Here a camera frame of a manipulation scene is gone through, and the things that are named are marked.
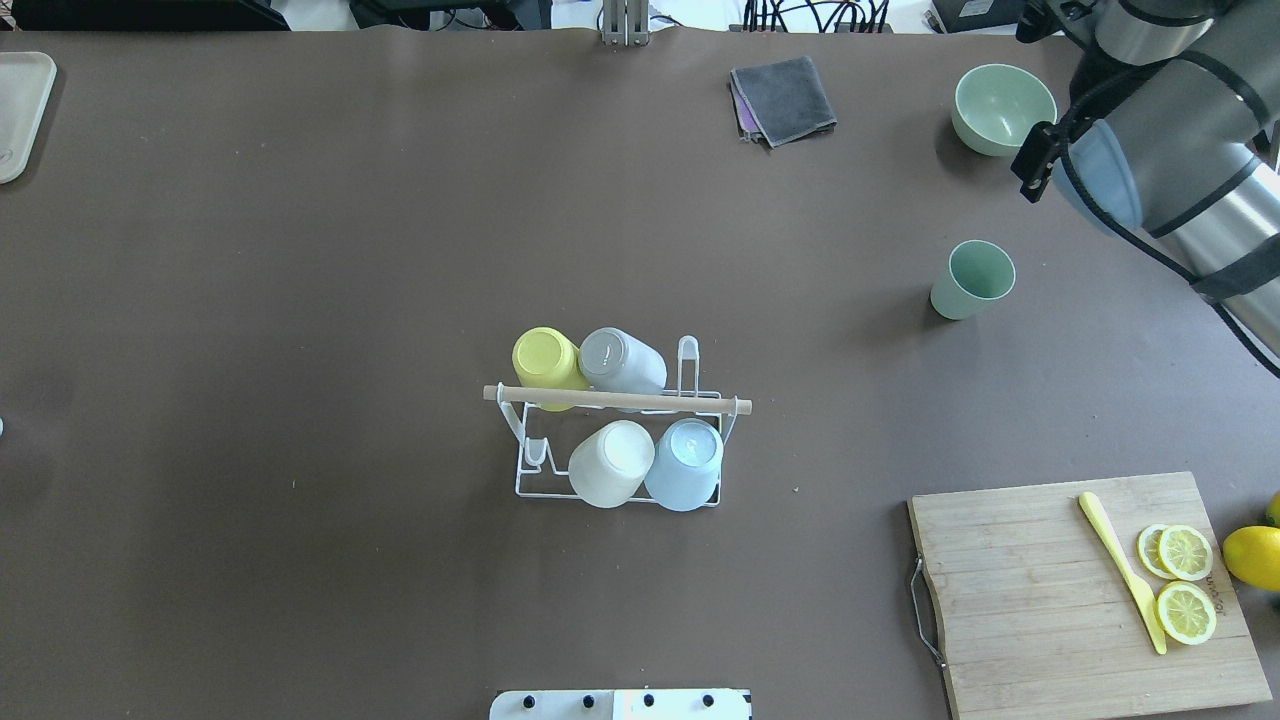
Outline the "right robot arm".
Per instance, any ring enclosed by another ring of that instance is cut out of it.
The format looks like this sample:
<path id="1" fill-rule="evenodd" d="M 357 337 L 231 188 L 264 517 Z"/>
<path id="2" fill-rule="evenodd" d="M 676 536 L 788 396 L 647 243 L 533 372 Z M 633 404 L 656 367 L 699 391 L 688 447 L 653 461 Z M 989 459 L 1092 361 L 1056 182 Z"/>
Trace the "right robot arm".
<path id="1" fill-rule="evenodd" d="M 1029 1 L 1016 37 L 1080 50 L 1068 110 L 1012 160 L 1021 195 L 1051 182 L 1078 211 L 1157 260 L 1277 372 L 1275 1 Z"/>

